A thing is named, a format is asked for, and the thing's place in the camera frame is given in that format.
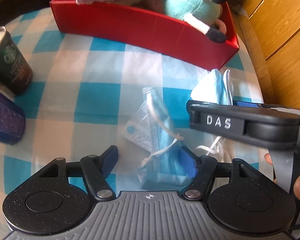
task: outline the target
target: blue purple container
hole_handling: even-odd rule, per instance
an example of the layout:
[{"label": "blue purple container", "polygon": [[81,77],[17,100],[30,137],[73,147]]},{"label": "blue purple container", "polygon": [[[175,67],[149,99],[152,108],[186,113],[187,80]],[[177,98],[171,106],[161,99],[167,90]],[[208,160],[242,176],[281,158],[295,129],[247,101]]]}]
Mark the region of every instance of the blue purple container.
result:
[{"label": "blue purple container", "polygon": [[22,109],[0,93],[0,142],[15,144],[26,127]]}]

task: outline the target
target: wooden wall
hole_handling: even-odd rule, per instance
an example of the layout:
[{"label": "wooden wall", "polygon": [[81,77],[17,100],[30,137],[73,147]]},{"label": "wooden wall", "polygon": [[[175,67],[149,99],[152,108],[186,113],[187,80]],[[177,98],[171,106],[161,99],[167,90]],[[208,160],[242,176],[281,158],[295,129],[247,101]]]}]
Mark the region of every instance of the wooden wall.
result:
[{"label": "wooden wall", "polygon": [[240,19],[242,31],[258,40],[249,45],[246,37],[248,50],[263,56],[254,65],[265,101],[300,108],[300,0],[242,3],[249,16]]}]

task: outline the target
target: folded face mask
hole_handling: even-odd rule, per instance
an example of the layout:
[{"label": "folded face mask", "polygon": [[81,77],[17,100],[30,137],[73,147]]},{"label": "folded face mask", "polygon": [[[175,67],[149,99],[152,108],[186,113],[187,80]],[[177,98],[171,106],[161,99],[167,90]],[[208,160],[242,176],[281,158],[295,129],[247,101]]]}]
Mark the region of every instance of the folded face mask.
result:
[{"label": "folded face mask", "polygon": [[183,138],[172,132],[172,120],[155,89],[145,88],[143,95],[143,104],[127,122],[123,133],[125,138],[151,153],[138,169],[142,187],[157,190],[160,184],[186,185],[191,179],[179,161]]},{"label": "folded face mask", "polygon": [[[219,105],[233,105],[233,84],[230,77],[230,70],[227,69],[223,76],[217,69],[211,70],[204,76],[198,85],[191,91],[193,100],[215,103]],[[212,155],[219,162],[231,161],[231,156],[226,150],[225,139],[217,136],[210,147],[200,145],[197,149],[205,150],[207,155]]]}]

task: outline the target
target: gray ribbed plate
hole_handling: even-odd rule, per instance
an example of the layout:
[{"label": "gray ribbed plate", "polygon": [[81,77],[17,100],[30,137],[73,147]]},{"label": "gray ribbed plate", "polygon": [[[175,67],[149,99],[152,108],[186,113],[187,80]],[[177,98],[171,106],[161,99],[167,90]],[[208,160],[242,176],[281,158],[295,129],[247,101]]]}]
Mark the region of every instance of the gray ribbed plate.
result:
[{"label": "gray ribbed plate", "polygon": [[[30,236],[14,231],[7,240],[256,240],[226,231],[202,204],[179,198],[176,192],[127,192],[98,203],[77,227],[53,236]],[[259,237],[291,240],[287,234]]]}]

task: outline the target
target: silver screw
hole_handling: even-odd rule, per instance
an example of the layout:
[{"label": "silver screw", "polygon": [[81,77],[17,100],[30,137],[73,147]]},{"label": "silver screw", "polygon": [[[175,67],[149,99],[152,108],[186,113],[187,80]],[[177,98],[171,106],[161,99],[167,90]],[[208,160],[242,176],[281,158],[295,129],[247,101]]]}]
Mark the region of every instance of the silver screw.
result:
[{"label": "silver screw", "polygon": [[196,189],[190,189],[190,190],[187,190],[185,192],[185,195],[188,197],[188,198],[197,198],[197,197],[200,197],[201,193],[199,190],[196,190]]},{"label": "silver screw", "polygon": [[97,192],[97,196],[101,198],[108,198],[112,196],[112,191],[108,189],[103,189]]}]

